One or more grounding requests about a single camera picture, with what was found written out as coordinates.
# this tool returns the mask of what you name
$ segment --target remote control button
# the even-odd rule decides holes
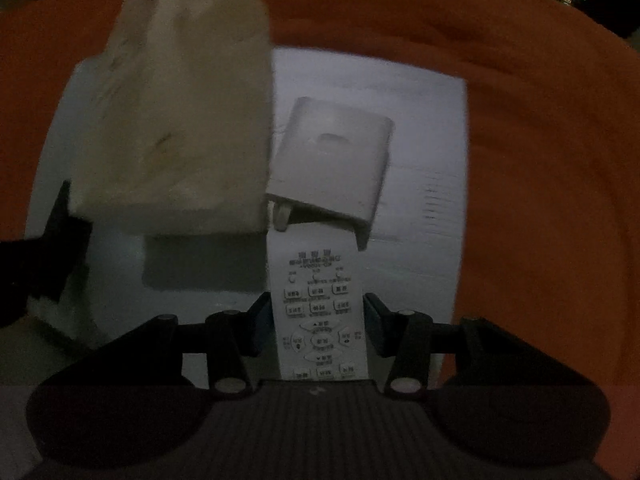
[[[349,293],[349,285],[347,283],[334,283],[331,288],[334,291],[334,294],[348,294]]]
[[[340,375],[343,377],[349,377],[356,374],[356,365],[354,363],[341,363],[338,368],[340,369]]]
[[[305,313],[304,304],[300,304],[300,303],[287,305],[285,309],[287,311],[287,316],[299,316],[300,314]]]
[[[304,328],[305,330],[309,330],[309,332],[313,332],[318,328],[328,328],[329,330],[332,330],[338,325],[340,325],[340,320],[335,319],[335,317],[329,317],[329,319],[327,319],[326,317],[323,317],[321,319],[312,319],[300,324],[302,328]]]
[[[311,378],[311,371],[309,368],[293,368],[293,378],[298,381],[304,381]]]
[[[349,300],[335,300],[334,301],[334,309],[335,310],[344,310],[349,307]]]
[[[342,330],[338,330],[338,341],[341,345],[351,346],[353,336],[351,335],[351,327],[346,326]]]
[[[302,297],[302,293],[299,288],[285,288],[284,289],[284,299],[285,300],[296,300],[297,298]]]
[[[309,303],[309,311],[312,314],[327,312],[328,310],[329,310],[329,304],[327,301],[311,301]]]
[[[330,366],[321,366],[316,368],[316,374],[318,374],[318,379],[333,379],[334,371],[331,370]]]
[[[307,361],[312,363],[330,363],[333,359],[342,355],[342,352],[337,348],[332,348],[328,352],[309,352],[305,355]]]
[[[324,285],[310,285],[309,286],[309,295],[311,297],[314,296],[325,296],[328,293],[326,287]]]
[[[327,332],[320,332],[311,336],[311,344],[316,348],[326,348],[334,342],[334,338]]]
[[[305,347],[305,337],[300,332],[291,335],[291,347],[295,352],[300,352]]]

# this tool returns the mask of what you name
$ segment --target silver bolt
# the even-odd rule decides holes
[[[414,394],[422,388],[422,383],[412,377],[398,377],[391,381],[390,386],[393,391],[399,394]]]
[[[246,388],[246,383],[237,377],[219,379],[213,387],[222,394],[239,394]]]

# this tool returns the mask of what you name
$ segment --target orange table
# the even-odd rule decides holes
[[[606,387],[598,456],[640,466],[640,57],[552,0],[265,0],[277,44],[468,81],[468,219],[456,315],[491,319]],[[22,235],[73,66],[122,0],[0,14],[0,237]]]

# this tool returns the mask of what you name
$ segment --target white remote control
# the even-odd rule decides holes
[[[353,227],[332,221],[271,229],[267,254],[281,377],[368,378]]]

